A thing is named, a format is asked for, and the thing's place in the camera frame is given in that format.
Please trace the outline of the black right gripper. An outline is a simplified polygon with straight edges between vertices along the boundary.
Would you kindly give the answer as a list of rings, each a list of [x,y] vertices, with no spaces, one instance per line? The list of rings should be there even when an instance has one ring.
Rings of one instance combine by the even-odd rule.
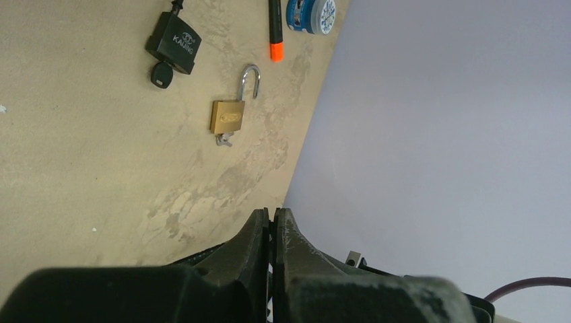
[[[216,246],[207,248],[203,251],[194,253],[187,257],[181,258],[174,261],[174,264],[197,266],[200,262],[204,261],[206,258],[211,256],[215,251],[224,245],[218,244]],[[336,258],[328,255],[327,253],[320,251],[320,253],[335,266],[339,267],[341,270],[348,272],[350,275],[364,274],[368,273],[371,275],[382,276],[382,277],[399,277],[404,279],[410,278],[427,278],[426,275],[395,275],[382,271],[380,269],[371,267],[366,262],[364,257],[359,257],[357,260],[351,259],[349,262],[341,262]],[[483,298],[476,297],[474,295],[464,293],[467,298],[473,314],[475,316],[476,322],[495,322],[496,321],[496,310],[495,307],[489,302],[485,301]]]

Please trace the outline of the black-headed silver key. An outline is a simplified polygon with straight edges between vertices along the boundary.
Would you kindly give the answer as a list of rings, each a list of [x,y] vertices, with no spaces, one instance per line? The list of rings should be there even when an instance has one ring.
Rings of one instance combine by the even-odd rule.
[[[173,79],[172,67],[165,62],[156,63],[150,72],[150,81],[153,85],[160,89],[167,89]]]

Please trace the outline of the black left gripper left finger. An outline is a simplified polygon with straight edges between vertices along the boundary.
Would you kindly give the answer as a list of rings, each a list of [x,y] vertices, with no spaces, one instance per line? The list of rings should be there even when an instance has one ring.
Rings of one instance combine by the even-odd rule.
[[[162,266],[45,268],[1,307],[2,322],[264,322],[269,215],[230,240]]]

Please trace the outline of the large brass padlock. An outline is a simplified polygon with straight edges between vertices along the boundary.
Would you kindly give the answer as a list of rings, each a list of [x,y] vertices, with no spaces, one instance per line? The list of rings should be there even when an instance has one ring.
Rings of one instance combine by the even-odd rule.
[[[251,73],[254,73],[252,96],[253,99],[257,99],[261,85],[261,70],[257,65],[249,64],[243,69],[239,79],[237,98],[235,100],[216,100],[213,102],[209,130],[212,134],[218,136],[219,141],[222,140],[222,137],[229,137],[242,128],[246,106],[246,101],[244,100],[246,82]]]

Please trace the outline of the black padlock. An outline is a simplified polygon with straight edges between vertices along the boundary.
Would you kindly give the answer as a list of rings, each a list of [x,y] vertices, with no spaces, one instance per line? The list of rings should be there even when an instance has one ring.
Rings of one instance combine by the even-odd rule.
[[[160,14],[145,44],[145,50],[179,73],[190,75],[195,66],[201,37],[179,16],[183,3],[183,0],[172,1],[172,9]]]

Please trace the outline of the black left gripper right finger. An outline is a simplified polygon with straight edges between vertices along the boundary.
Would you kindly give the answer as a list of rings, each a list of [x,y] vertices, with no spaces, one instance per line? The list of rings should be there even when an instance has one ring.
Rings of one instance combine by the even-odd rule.
[[[350,275],[303,236],[290,209],[277,209],[273,225],[274,322],[476,322],[446,279]]]

